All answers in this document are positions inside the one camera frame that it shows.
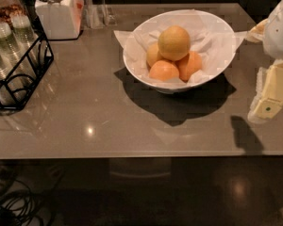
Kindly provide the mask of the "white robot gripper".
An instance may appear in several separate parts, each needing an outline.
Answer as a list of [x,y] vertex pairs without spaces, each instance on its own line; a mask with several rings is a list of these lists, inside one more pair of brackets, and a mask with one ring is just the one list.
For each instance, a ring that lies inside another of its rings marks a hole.
[[250,105],[248,120],[264,123],[272,119],[283,107],[283,0],[268,19],[264,19],[247,32],[246,39],[263,42],[266,54],[276,59],[257,74],[256,96]]

